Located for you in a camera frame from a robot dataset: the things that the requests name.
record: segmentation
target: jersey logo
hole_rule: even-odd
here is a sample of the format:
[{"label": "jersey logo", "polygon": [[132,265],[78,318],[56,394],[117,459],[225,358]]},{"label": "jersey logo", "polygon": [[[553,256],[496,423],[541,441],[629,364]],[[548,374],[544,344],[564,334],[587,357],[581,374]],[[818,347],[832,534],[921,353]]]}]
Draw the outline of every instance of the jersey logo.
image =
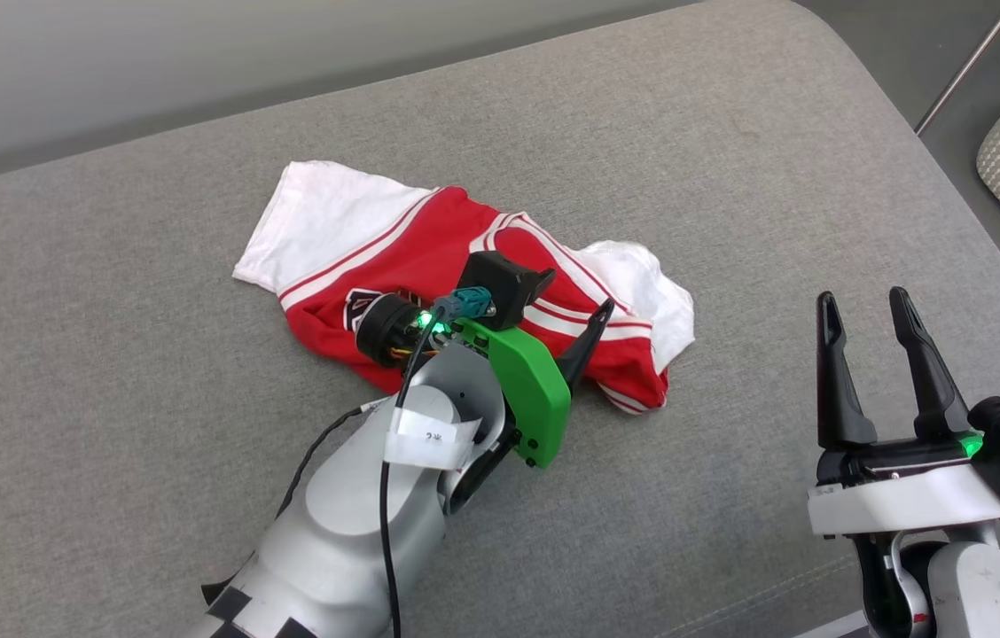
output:
[{"label": "jersey logo", "polygon": [[[351,332],[358,331],[358,324],[362,323],[362,316],[366,314],[366,308],[370,307],[370,304],[374,303],[374,300],[383,294],[385,293],[382,291],[371,291],[367,290],[367,288],[350,288],[350,292],[347,293],[346,306],[342,307],[342,324],[346,327],[346,330]],[[402,288],[397,294],[404,299],[410,300],[410,303],[426,307],[426,300],[423,300],[419,295],[411,291]]]},{"label": "jersey logo", "polygon": [[362,322],[362,315],[366,314],[366,308],[370,307],[374,300],[382,296],[379,291],[369,291],[366,288],[351,288],[347,293],[347,304],[342,307],[342,324],[348,331],[358,330],[358,324]]}]

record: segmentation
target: wall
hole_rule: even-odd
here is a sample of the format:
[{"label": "wall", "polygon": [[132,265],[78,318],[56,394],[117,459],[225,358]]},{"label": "wall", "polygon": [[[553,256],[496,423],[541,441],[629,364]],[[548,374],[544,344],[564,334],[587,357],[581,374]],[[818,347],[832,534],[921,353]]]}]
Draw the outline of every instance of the wall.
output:
[{"label": "wall", "polygon": [[674,0],[0,0],[0,171]]}]

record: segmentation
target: white label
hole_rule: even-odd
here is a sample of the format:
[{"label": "white label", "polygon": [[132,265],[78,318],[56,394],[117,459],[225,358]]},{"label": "white label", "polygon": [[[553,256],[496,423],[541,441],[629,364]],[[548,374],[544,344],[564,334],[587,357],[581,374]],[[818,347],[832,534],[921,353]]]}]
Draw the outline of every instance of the white label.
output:
[{"label": "white label", "polygon": [[480,428],[480,419],[447,424],[411,409],[402,409],[397,432],[386,432],[383,459],[419,468],[460,469],[472,452],[477,428]]},{"label": "white label", "polygon": [[838,490],[843,489],[842,485],[819,485],[812,487],[808,490],[808,498],[815,498],[817,496],[824,496],[825,494],[833,494],[838,492]]}]

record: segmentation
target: gray fabric surface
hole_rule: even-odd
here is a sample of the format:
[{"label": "gray fabric surface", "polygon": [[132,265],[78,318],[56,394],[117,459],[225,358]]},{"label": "gray fabric surface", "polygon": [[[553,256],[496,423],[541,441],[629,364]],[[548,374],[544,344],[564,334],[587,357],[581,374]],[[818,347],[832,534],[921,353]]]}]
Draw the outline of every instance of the gray fabric surface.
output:
[{"label": "gray fabric surface", "polygon": [[908,287],[970,402],[1000,394],[1000,254],[830,29],[692,5],[0,177],[0,637],[172,634],[304,446],[375,391],[233,282],[280,171],[459,184],[562,242],[633,239],[694,294],[669,404],[594,392],[546,472],[508,460],[404,595],[407,635],[799,634],[858,606],[811,537],[815,299],[862,404],[915,409]]}]

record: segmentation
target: clothing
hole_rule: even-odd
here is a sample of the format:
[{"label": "clothing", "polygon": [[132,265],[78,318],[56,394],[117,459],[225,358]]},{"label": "clothing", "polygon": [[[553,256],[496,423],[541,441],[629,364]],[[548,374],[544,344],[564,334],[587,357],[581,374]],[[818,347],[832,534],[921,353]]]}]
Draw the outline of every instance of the clothing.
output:
[{"label": "clothing", "polygon": [[666,367],[693,342],[693,300],[661,274],[658,259],[626,242],[568,249],[526,213],[501,214],[456,186],[412,189],[334,162],[291,163],[233,275],[278,295],[302,344],[390,393],[402,375],[358,352],[356,310],[383,293],[427,306],[456,287],[469,252],[482,250],[556,269],[520,324],[552,354],[613,298],[586,376],[627,412],[666,403]]}]

